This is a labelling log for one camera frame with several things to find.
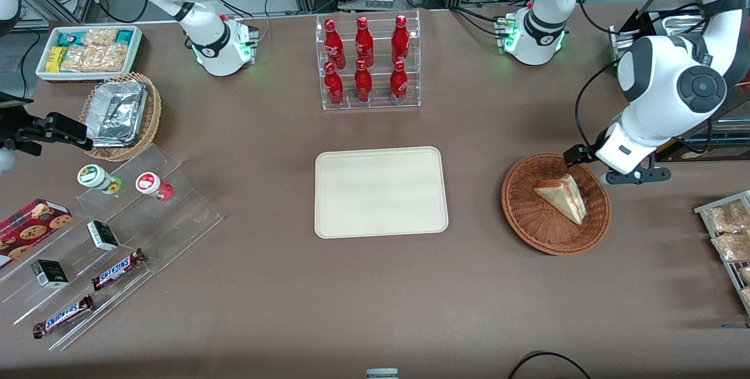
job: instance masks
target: white tray with snacks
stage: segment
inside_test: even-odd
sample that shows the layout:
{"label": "white tray with snacks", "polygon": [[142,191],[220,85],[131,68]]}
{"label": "white tray with snacks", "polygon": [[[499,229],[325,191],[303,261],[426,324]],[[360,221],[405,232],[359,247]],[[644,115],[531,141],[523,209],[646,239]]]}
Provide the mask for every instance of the white tray with snacks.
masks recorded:
{"label": "white tray with snacks", "polygon": [[711,243],[720,254],[739,299],[750,315],[750,301],[742,291],[748,291],[750,284],[740,273],[750,265],[750,190],[699,206],[693,211],[701,216]]}
{"label": "white tray with snacks", "polygon": [[[129,34],[129,41],[127,43],[128,51],[126,52],[124,56],[124,61],[121,66],[121,69],[113,70],[113,71],[85,71],[85,72],[63,71],[63,70],[50,71],[47,69],[47,61],[49,60],[49,56],[51,52],[53,51],[54,47],[60,46],[61,38],[65,38],[66,36],[70,36],[71,34],[88,32],[89,29],[112,29],[112,30],[118,31],[118,34],[120,34],[120,32],[131,32],[131,34]],[[136,60],[136,55],[138,53],[138,48],[140,45],[141,38],[142,38],[141,30],[138,29],[138,27],[136,26],[129,26],[129,25],[65,26],[65,27],[54,28],[51,32],[49,32],[49,38],[45,45],[45,51],[42,53],[42,56],[39,59],[39,64],[37,64],[36,74],[40,79],[46,80],[47,82],[87,82],[87,81],[104,80],[110,77],[114,77],[118,74],[129,73]]]}

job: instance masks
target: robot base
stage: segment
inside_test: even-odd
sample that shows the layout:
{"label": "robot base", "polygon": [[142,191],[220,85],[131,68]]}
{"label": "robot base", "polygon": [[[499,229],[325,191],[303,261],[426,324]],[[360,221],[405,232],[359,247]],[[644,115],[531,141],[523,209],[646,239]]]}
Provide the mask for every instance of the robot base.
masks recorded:
{"label": "robot base", "polygon": [[258,31],[237,21],[225,21],[230,28],[230,41],[214,58],[201,58],[193,47],[198,62],[214,76],[228,76],[242,69],[246,64],[255,63],[258,48]]}
{"label": "robot base", "polygon": [[516,13],[506,14],[504,19],[495,22],[496,34],[503,35],[497,39],[497,48],[501,54],[510,54],[523,64],[541,65],[550,61],[552,56],[560,50],[565,32],[560,34],[556,45],[555,43],[547,46],[538,45],[523,27],[523,17],[528,12],[528,8],[522,8]]}

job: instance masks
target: acrylic bottle rack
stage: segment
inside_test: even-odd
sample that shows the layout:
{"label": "acrylic bottle rack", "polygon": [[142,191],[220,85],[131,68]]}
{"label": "acrylic bottle rack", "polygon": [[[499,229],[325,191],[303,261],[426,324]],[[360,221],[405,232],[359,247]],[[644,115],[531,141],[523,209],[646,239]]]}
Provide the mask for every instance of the acrylic bottle rack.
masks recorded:
{"label": "acrylic bottle rack", "polygon": [[[391,102],[391,73],[393,62],[391,60],[391,37],[396,27],[396,16],[404,14],[407,17],[407,30],[409,31],[409,57],[405,61],[404,71],[409,77],[407,83],[407,96],[403,104]],[[354,48],[354,37],[357,35],[356,17],[360,14],[342,14],[336,16],[318,16],[316,20],[315,44],[318,53],[318,76],[321,78],[321,97],[324,110],[367,110],[375,108],[408,108],[419,107],[421,104],[421,50],[420,50],[420,13],[418,11],[401,12],[378,12],[365,13],[367,24],[373,35],[375,47],[375,62],[370,67],[373,78],[373,95],[370,102],[362,103],[356,97],[356,86],[354,86],[354,73],[356,73],[357,51]],[[343,105],[334,107],[326,93],[326,85],[323,78],[326,72],[323,65],[326,64],[326,29],[323,22],[332,18],[336,22],[336,30],[343,40],[343,54],[346,57],[346,67],[338,70],[343,82]]]}

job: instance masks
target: snickers bar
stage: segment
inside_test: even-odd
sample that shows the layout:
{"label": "snickers bar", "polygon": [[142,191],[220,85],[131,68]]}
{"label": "snickers bar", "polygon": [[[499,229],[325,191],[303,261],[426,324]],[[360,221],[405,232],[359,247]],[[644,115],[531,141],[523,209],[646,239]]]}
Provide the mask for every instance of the snickers bar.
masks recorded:
{"label": "snickers bar", "polygon": [[51,333],[54,328],[69,322],[74,317],[88,312],[88,310],[94,310],[94,300],[88,294],[83,297],[83,300],[77,302],[71,307],[58,313],[56,316],[49,318],[46,322],[40,322],[34,325],[34,338],[40,339]]}
{"label": "snickers bar", "polygon": [[111,267],[107,269],[103,274],[97,276],[96,278],[92,279],[91,282],[94,283],[94,291],[99,291],[105,286],[107,286],[110,282],[115,281],[117,278],[120,278],[124,275],[124,273],[128,272],[129,270],[133,269],[134,266],[137,264],[140,264],[140,262],[145,261],[146,256],[143,254],[143,251],[141,251],[140,248],[138,250],[134,251],[133,253],[130,253],[128,257],[125,257],[122,261],[118,262],[114,267]]}

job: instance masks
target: clear acrylic shelf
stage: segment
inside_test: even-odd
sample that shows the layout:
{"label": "clear acrylic shelf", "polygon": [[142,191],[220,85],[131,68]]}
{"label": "clear acrylic shelf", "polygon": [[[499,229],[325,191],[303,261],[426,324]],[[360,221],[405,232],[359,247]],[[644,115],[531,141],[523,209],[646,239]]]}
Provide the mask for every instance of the clear acrylic shelf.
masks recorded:
{"label": "clear acrylic shelf", "polygon": [[[396,27],[396,16],[404,14],[407,17],[407,30],[409,31],[409,57],[405,61],[404,70],[409,77],[407,83],[407,96],[403,104],[395,105],[391,102],[391,73],[393,62],[391,61],[391,35]],[[363,104],[356,98],[356,86],[354,86],[354,73],[356,72],[357,53],[354,48],[354,37],[357,35],[356,17],[359,14],[337,14],[333,17],[336,22],[336,30],[343,40],[343,55],[346,57],[346,67],[339,70],[343,82],[343,105],[334,107],[330,104],[326,94],[326,84],[323,78],[326,72],[323,65],[326,64],[326,30],[322,27],[323,22],[330,16],[318,16],[316,19],[315,44],[318,53],[318,77],[321,78],[321,101],[324,110],[366,110],[375,108],[404,108],[419,107],[421,105],[421,49],[420,49],[420,13],[418,11],[390,11],[367,13],[367,24],[373,35],[375,47],[375,62],[370,67],[373,78],[373,96],[370,102]]]}
{"label": "clear acrylic shelf", "polygon": [[[148,278],[156,275],[180,256],[206,232],[222,220],[206,198],[196,192],[178,170],[179,164],[166,152],[152,145],[112,174],[123,181],[122,189],[113,195],[87,190],[70,201],[67,208],[74,221],[57,237],[50,237],[16,261],[0,279],[2,310],[14,319],[17,327],[29,331],[34,325],[53,317],[91,294],[96,310],[59,326],[41,342],[49,350],[62,350],[94,326]],[[157,173],[174,187],[169,200],[157,200],[135,189],[135,179],[145,171]],[[110,225],[120,241],[115,251],[94,247],[86,224],[92,219]],[[147,261],[136,265],[120,279],[95,291],[92,278],[141,248]],[[59,261],[69,285],[60,289],[41,288],[30,264],[36,259]]]}

